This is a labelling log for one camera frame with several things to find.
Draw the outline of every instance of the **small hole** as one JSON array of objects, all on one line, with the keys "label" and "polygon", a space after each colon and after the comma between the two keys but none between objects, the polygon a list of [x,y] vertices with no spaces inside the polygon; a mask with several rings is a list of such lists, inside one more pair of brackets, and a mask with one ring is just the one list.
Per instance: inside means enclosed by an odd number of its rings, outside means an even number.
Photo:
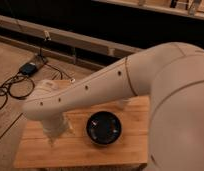
[{"label": "small hole", "polygon": [[121,74],[122,74],[121,71],[118,71],[118,75],[121,76]]}]

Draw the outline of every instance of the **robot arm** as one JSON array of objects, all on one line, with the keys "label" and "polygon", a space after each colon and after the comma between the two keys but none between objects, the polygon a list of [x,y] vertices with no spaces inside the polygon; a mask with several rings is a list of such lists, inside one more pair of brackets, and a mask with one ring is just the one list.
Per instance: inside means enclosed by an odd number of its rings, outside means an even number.
[{"label": "robot arm", "polygon": [[[163,155],[166,153],[164,150],[169,152],[172,145],[172,139],[169,137],[169,141],[165,141],[164,136],[175,133],[173,126],[177,128],[186,118],[176,118],[175,125],[170,125],[165,117],[177,116],[174,114],[177,108],[179,111],[176,114],[182,113],[188,117],[186,115],[191,112],[188,110],[189,103],[193,104],[185,101],[182,93],[185,90],[190,97],[198,91],[204,93],[204,87],[202,91],[196,86],[200,83],[204,83],[204,50],[184,43],[167,43],[121,59],[66,89],[58,90],[54,82],[44,81],[25,101],[23,110],[27,118],[40,121],[48,135],[56,136],[64,131],[64,111],[137,95],[150,95],[150,152],[146,170],[185,171],[173,167],[170,170],[173,162]],[[196,107],[202,105],[204,108],[204,96],[198,100]],[[179,103],[183,105],[182,109],[176,106]],[[185,146],[182,143],[183,140],[176,141],[173,147]],[[174,152],[167,155],[176,160],[179,158],[174,156]]]}]

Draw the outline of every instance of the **floor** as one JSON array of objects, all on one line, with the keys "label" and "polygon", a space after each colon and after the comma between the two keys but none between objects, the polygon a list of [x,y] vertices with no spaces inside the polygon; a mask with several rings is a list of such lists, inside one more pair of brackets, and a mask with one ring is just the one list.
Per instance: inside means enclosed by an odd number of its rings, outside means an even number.
[{"label": "floor", "polygon": [[[18,68],[33,57],[33,53],[0,42],[0,84],[18,72]],[[92,70],[81,68],[56,59],[49,58],[49,64],[58,66],[76,80],[82,79]],[[44,66],[33,76],[35,83],[42,79],[51,79],[56,71]],[[15,91],[24,91],[25,86],[18,87]],[[22,101],[9,98],[4,109],[0,111],[0,171],[35,171],[36,169],[13,168],[14,157],[20,142],[22,130],[26,119],[22,116]],[[136,166],[113,166],[113,167],[85,167],[85,168],[57,168],[47,169],[52,171],[125,171],[135,170]]]}]

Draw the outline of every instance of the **wooden surface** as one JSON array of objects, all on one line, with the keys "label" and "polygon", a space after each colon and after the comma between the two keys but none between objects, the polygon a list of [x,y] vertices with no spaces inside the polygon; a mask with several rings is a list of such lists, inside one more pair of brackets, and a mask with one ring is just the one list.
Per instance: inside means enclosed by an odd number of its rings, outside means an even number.
[{"label": "wooden surface", "polygon": [[[39,122],[28,121],[14,161],[16,168],[49,168],[96,165],[126,165],[147,162],[148,98],[133,98],[121,110],[116,102],[66,112],[70,130],[53,143]],[[88,138],[87,119],[97,111],[115,113],[122,134],[114,143],[100,147]]]}]

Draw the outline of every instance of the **wire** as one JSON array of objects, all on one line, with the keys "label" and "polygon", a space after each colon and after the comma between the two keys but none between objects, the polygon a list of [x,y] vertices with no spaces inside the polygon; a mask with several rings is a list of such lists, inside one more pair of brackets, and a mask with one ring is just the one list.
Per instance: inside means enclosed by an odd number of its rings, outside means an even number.
[{"label": "wire", "polygon": [[41,42],[41,45],[39,46],[39,56],[41,57],[42,61],[44,62],[44,64],[50,68],[52,68],[53,70],[56,70],[58,71],[58,73],[60,74],[60,79],[62,80],[63,79],[63,75],[65,75],[68,79],[71,80],[71,82],[74,82],[75,79],[73,77],[71,77],[69,74],[67,74],[65,71],[63,71],[62,69],[56,67],[56,66],[53,66],[53,65],[50,65],[50,64],[47,64],[47,62],[44,60],[44,57],[42,55],[42,49],[44,47],[44,44],[48,41],[49,39],[48,38],[45,38],[42,42]]},{"label": "wire", "polygon": [[[21,82],[24,81],[28,81],[31,85],[31,90],[28,91],[26,94],[24,95],[15,95],[12,93],[11,88],[15,85],[15,84],[19,84]],[[7,104],[8,102],[8,96],[17,99],[17,100],[24,100],[26,99],[27,96],[29,96],[32,92],[33,89],[35,87],[35,83],[33,82],[32,79],[30,79],[28,76],[22,75],[20,73],[17,73],[15,76],[10,77],[9,79],[7,79],[1,86],[0,86],[0,97],[5,97],[5,100],[3,102],[2,105],[0,105],[0,110]]]}]

